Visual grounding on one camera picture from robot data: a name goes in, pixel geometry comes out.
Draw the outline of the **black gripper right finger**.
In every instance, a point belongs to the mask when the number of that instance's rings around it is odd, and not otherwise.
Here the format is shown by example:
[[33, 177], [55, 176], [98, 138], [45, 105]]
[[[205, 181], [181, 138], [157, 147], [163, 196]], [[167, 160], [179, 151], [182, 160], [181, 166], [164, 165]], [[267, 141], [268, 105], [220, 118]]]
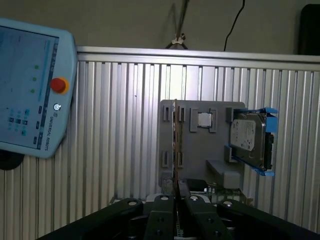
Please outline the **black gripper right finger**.
[[217, 204], [204, 198], [204, 180], [185, 180], [180, 184], [185, 233], [202, 240], [318, 240], [320, 235], [306, 228], [248, 206], [234, 199]]

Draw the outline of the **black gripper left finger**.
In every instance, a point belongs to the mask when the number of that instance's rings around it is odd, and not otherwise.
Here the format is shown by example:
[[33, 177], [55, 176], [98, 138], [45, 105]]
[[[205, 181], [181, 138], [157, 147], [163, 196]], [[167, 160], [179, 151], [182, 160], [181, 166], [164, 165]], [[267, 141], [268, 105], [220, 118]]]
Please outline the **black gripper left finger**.
[[175, 187], [163, 179], [161, 193], [124, 198], [41, 236], [42, 240], [172, 240]]

